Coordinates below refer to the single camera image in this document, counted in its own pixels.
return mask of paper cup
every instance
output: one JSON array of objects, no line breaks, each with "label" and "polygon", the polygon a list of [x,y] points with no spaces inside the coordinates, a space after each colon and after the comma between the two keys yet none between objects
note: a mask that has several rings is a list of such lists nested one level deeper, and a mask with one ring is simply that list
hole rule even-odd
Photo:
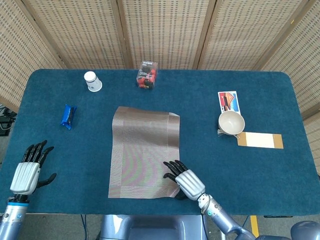
[{"label": "paper cup", "polygon": [[84,80],[91,92],[98,92],[102,88],[102,82],[93,71],[87,71],[84,74]]},{"label": "paper cup", "polygon": [[245,120],[235,111],[225,111],[219,116],[219,128],[227,135],[237,135],[245,129]]}]

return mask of yellow floor marking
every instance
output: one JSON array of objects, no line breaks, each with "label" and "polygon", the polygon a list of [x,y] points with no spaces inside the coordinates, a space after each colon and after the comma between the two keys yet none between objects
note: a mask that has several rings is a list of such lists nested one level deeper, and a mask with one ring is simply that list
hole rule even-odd
[{"label": "yellow floor marking", "polygon": [[251,221],[252,233],[257,238],[257,237],[259,237],[257,216],[255,216],[255,215],[250,216],[250,221]]}]

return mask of tag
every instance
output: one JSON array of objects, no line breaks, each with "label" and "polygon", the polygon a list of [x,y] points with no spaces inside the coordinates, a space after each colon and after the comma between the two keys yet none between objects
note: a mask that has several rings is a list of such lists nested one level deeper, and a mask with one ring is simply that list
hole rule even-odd
[{"label": "tag", "polygon": [[283,149],[281,134],[241,132],[238,134],[238,146]]}]

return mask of robotic arm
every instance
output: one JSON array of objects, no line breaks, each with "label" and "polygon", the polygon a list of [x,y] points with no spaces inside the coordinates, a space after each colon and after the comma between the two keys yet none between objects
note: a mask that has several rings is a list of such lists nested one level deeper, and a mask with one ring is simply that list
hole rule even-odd
[{"label": "robotic arm", "polygon": [[51,146],[42,152],[46,143],[47,140],[29,146],[15,170],[10,186],[14,196],[9,197],[0,222],[0,240],[18,239],[19,231],[29,206],[28,196],[33,194],[36,189],[50,184],[57,176],[56,173],[53,173],[48,179],[38,181],[46,157],[54,149]]},{"label": "robotic arm", "polygon": [[198,201],[201,213],[207,215],[225,235],[236,233],[236,240],[256,239],[251,232],[236,223],[210,194],[205,193],[205,185],[181,161],[163,163],[173,173],[166,173],[163,177],[175,181],[189,199]]},{"label": "robotic arm", "polygon": [[[225,234],[237,234],[235,240],[290,240],[281,236],[259,236],[256,238],[251,232],[241,227],[228,215],[216,200],[205,193],[206,187],[193,171],[181,161],[163,162],[172,173],[163,177],[176,182],[184,194],[193,201],[198,201],[203,215],[207,215]],[[298,222],[291,228],[292,240],[319,240],[320,224],[313,221]]]}]

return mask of robot finger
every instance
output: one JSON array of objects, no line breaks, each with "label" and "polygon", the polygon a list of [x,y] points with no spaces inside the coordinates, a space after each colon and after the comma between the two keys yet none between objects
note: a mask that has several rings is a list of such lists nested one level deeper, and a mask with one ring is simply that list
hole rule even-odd
[{"label": "robot finger", "polygon": [[44,140],[43,142],[40,143],[40,145],[36,148],[35,150],[35,154],[34,154],[34,157],[33,157],[33,162],[37,162],[41,156],[41,152],[42,152],[42,149],[44,148],[44,146],[46,145],[47,143],[47,140]]},{"label": "robot finger", "polygon": [[175,195],[174,198],[178,200],[183,200],[183,199],[187,199],[188,197],[185,195],[184,191],[180,189],[180,191],[177,193],[177,195]]},{"label": "robot finger", "polygon": [[54,146],[50,146],[48,147],[46,150],[43,151],[43,153],[41,154],[41,157],[39,158],[39,160],[37,161],[40,164],[40,168],[42,167],[42,165],[44,164],[46,157],[48,155],[48,153],[50,151],[52,151],[52,149],[54,149]]},{"label": "robot finger", "polygon": [[50,184],[53,180],[55,180],[56,176],[57,176],[57,174],[53,173],[48,179],[43,180],[43,181],[39,181],[36,185],[36,188],[39,189],[43,186]]},{"label": "robot finger", "polygon": [[177,171],[179,172],[179,174],[182,174],[185,170],[177,163],[175,163],[174,161],[170,161],[169,162],[175,169],[177,169]]},{"label": "robot finger", "polygon": [[169,179],[171,179],[172,181],[176,182],[176,176],[174,176],[174,175],[171,174],[171,173],[166,173],[165,175],[163,175],[163,178],[164,178],[164,179],[169,178]]},{"label": "robot finger", "polygon": [[172,166],[170,163],[164,161],[163,164],[166,165],[175,176],[178,176],[181,173],[174,166]]},{"label": "robot finger", "polygon": [[35,151],[40,144],[41,143],[39,142],[38,144],[33,146],[33,148],[30,150],[30,154],[29,154],[28,158],[26,159],[26,162],[32,162],[32,160],[34,159]]},{"label": "robot finger", "polygon": [[179,161],[179,160],[174,160],[177,164],[179,164],[180,165],[180,167],[182,167],[183,168],[183,170],[185,170],[185,171],[187,171],[188,170],[188,168],[181,162],[181,161]]},{"label": "robot finger", "polygon": [[27,160],[27,158],[29,157],[29,155],[30,155],[30,151],[31,151],[31,149],[34,147],[34,145],[32,144],[32,145],[30,145],[26,150],[25,150],[25,152],[24,152],[24,155],[23,155],[23,158],[22,158],[22,163],[24,163],[26,160]]}]

